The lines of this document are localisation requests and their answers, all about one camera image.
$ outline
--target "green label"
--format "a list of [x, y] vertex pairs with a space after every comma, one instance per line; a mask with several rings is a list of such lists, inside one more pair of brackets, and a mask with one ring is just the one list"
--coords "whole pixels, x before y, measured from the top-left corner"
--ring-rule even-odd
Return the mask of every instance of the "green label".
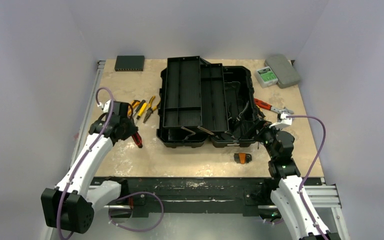
[[276, 75], [272, 72], [270, 68], [262, 69], [258, 71], [264, 82], [270, 82], [277, 79]]

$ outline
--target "red tool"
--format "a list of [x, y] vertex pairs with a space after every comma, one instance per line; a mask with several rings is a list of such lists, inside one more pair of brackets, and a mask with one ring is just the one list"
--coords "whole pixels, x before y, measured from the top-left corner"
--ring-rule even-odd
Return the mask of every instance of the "red tool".
[[257, 105], [258, 107], [272, 111], [272, 112], [277, 113], [277, 114], [281, 114], [281, 113], [286, 113], [289, 115], [294, 114], [294, 111], [289, 110], [286, 107], [284, 107], [283, 109], [280, 109], [280, 108], [277, 108], [277, 107], [274, 107], [274, 106], [268, 104], [265, 101], [261, 101], [260, 99], [257, 99], [257, 98], [254, 98], [254, 102], [255, 102], [255, 105]]

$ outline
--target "table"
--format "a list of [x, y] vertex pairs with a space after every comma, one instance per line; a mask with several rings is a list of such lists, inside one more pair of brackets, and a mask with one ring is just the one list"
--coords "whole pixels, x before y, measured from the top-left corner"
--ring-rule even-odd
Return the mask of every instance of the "table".
[[[224, 66], [244, 66], [252, 75], [264, 66], [263, 59], [207, 59], [210, 63], [222, 63]], [[146, 59], [141, 72], [114, 71], [115, 59], [108, 59], [99, 83], [100, 87], [109, 87], [114, 98], [120, 102], [130, 103], [133, 99], [149, 100], [162, 86], [161, 71], [166, 68], [166, 59]], [[287, 106], [297, 115], [305, 115], [303, 100], [298, 86], [280, 89], [277, 85], [261, 88], [254, 76], [252, 82], [254, 97], [275, 107]], [[106, 102], [109, 95], [105, 91], [99, 94], [99, 100]], [[89, 122], [95, 121], [102, 111], [94, 104]], [[266, 119], [276, 122], [276, 113], [262, 110]], [[144, 124], [141, 120], [137, 126], [142, 136], [143, 148], [139, 149], [133, 140], [119, 141], [102, 161], [96, 176], [120, 177], [270, 177], [266, 149], [258, 144], [247, 148], [229, 146], [215, 148], [208, 140], [202, 147], [167, 148], [157, 138], [159, 116], [155, 112]], [[293, 158], [301, 174], [305, 174], [316, 155], [316, 146], [307, 119], [299, 118], [292, 126], [285, 129], [295, 137]], [[248, 164], [237, 164], [234, 153], [252, 154]], [[317, 161], [310, 176], [322, 177], [323, 171]]]

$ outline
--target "black toolbox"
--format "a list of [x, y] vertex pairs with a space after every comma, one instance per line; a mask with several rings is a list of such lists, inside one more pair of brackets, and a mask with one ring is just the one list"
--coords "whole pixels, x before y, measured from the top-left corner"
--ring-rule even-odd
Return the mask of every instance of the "black toolbox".
[[208, 137], [216, 148], [255, 143], [247, 136], [259, 110], [247, 68], [176, 57], [168, 58], [161, 78], [156, 135], [166, 147], [201, 147]]

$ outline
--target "pliers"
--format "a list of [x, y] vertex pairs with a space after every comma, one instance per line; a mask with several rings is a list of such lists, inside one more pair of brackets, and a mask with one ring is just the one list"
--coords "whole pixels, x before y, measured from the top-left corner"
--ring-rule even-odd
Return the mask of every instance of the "pliers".
[[148, 109], [146, 110], [146, 115], [145, 115], [145, 118], [143, 119], [143, 123], [146, 123], [146, 121], [151, 117], [151, 114], [157, 110], [158, 106], [160, 105], [161, 103], [161, 99], [159, 100], [159, 102], [155, 105], [155, 106], [152, 106], [152, 103], [155, 99], [155, 95], [151, 97], [151, 99], [149, 100], [149, 103], [148, 103]]

